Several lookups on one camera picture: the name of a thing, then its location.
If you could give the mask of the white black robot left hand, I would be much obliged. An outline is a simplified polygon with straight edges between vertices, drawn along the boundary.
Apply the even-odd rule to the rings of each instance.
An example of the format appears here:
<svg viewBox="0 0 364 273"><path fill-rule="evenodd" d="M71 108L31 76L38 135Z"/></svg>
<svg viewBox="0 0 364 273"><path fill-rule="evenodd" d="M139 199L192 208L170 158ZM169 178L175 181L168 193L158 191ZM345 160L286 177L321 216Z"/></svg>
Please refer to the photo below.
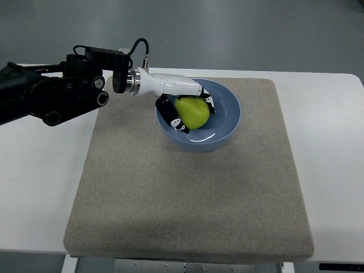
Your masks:
<svg viewBox="0 0 364 273"><path fill-rule="evenodd" d="M211 94L199 83L181 75L149 73L145 68L131 68L128 72L125 92L133 96L153 93L157 96L155 107L165 123L176 131L189 133L191 126L179 116L169 96L178 98L198 98L208 107L208 114L215 114L214 101Z"/></svg>

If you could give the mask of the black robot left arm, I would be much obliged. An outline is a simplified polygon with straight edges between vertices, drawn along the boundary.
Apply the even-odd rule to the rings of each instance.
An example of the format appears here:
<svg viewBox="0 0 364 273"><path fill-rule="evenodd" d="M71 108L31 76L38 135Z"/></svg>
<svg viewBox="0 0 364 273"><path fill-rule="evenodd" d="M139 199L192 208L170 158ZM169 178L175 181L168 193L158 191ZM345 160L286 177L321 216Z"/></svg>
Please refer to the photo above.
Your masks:
<svg viewBox="0 0 364 273"><path fill-rule="evenodd" d="M68 54L56 65L22 66L9 62L1 69L1 124L27 115L57 126L105 106L103 71L116 77L114 91L123 93L133 62L121 51L86 46L83 55Z"/></svg>

